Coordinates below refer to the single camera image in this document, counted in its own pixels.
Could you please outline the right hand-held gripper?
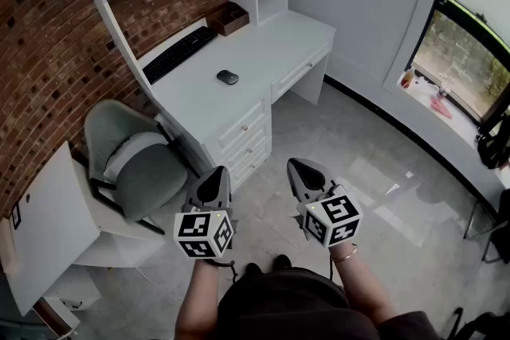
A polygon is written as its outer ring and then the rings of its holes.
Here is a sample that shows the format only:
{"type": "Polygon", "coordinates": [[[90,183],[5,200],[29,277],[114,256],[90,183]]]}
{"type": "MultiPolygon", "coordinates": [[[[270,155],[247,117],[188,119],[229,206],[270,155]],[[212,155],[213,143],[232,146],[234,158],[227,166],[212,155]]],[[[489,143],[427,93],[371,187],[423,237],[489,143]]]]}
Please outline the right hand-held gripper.
{"type": "Polygon", "coordinates": [[[333,186],[327,168],[304,158],[290,158],[287,175],[292,194],[300,203],[298,224],[307,240],[330,248],[356,235],[363,210],[341,185],[333,186]]]}

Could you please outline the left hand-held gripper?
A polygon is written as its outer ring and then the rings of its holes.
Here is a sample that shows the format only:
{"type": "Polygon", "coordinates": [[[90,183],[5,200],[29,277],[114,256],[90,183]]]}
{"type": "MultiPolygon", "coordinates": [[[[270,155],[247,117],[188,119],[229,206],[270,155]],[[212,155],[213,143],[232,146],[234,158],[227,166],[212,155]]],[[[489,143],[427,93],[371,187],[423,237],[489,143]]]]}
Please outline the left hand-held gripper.
{"type": "Polygon", "coordinates": [[[205,172],[191,185],[174,222],[174,241],[187,258],[220,259],[231,249],[236,222],[230,202],[230,174],[224,166],[205,172]]]}

